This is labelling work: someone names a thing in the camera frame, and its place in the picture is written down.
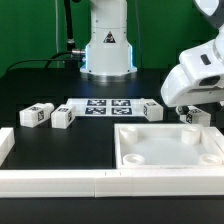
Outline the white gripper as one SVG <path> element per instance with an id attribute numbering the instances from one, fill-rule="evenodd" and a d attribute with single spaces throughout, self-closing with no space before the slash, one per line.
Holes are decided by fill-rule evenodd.
<path id="1" fill-rule="evenodd" d="M 191 83 L 181 64 L 175 66 L 166 77 L 161 96 L 168 107 L 206 104 L 224 100 L 224 89 L 191 89 Z"/>

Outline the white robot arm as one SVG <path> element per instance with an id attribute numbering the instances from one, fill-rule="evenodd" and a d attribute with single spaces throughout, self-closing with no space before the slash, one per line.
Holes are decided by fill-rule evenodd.
<path id="1" fill-rule="evenodd" d="M 80 72 L 106 81 L 137 71 L 127 41 L 127 1 L 90 0 L 91 40 L 84 50 Z M 169 107 L 224 101 L 224 0 L 193 0 L 219 34 L 183 51 L 166 77 L 161 96 Z"/>

